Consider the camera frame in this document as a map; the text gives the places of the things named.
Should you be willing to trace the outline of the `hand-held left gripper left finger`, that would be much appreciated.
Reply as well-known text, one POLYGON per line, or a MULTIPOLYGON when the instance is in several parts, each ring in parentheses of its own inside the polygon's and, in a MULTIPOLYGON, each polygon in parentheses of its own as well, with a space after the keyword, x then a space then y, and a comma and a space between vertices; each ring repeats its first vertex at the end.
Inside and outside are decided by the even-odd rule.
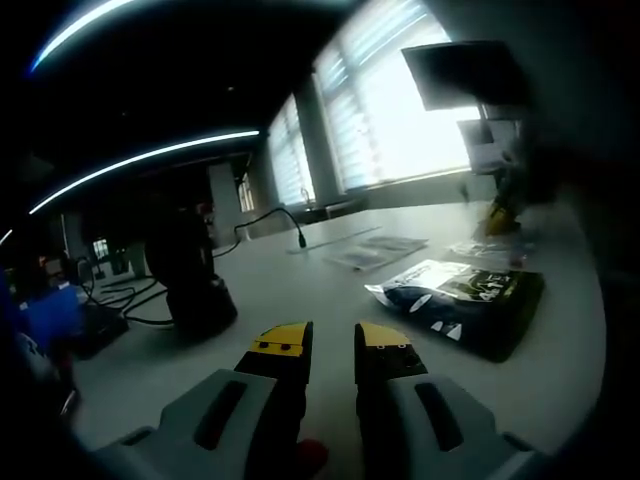
POLYGON ((220 369, 169 403, 157 427, 98 450, 111 479, 264 479, 293 452, 306 408, 313 325, 258 336, 232 370, 220 369))

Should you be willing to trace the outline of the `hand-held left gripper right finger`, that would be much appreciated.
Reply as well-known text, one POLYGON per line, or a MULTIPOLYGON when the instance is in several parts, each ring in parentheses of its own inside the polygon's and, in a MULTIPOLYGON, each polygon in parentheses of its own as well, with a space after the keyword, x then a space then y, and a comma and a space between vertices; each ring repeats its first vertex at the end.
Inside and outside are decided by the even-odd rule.
POLYGON ((535 479, 543 470, 543 455, 499 432, 465 389, 429 373, 401 332, 356 324, 354 374, 366 478, 535 479))

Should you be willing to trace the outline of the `person's left hand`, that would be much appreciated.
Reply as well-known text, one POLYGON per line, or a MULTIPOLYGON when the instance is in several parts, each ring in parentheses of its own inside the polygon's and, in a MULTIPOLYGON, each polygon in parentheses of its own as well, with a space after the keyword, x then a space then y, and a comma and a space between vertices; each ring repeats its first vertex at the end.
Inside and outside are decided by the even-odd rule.
POLYGON ((296 445, 296 472, 298 479, 312 479, 326 465, 327 447, 315 439, 304 439, 296 445))

